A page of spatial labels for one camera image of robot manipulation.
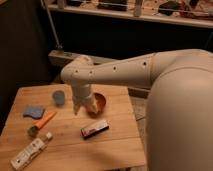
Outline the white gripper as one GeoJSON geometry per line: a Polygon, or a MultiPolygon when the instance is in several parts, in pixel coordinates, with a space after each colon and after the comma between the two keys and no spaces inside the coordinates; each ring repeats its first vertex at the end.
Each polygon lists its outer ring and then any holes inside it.
{"type": "Polygon", "coordinates": [[[94,92],[90,84],[72,86],[73,111],[77,115],[81,106],[90,106],[90,113],[97,113],[98,107],[95,104],[94,92]]]}

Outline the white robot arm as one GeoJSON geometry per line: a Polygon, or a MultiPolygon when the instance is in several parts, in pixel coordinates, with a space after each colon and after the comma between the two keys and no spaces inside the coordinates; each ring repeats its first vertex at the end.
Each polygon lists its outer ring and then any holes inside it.
{"type": "Polygon", "coordinates": [[[93,84],[149,90],[146,148],[149,171],[213,171],[213,52],[155,52],[95,65],[81,55],[63,67],[74,110],[95,112],[93,84]]]}

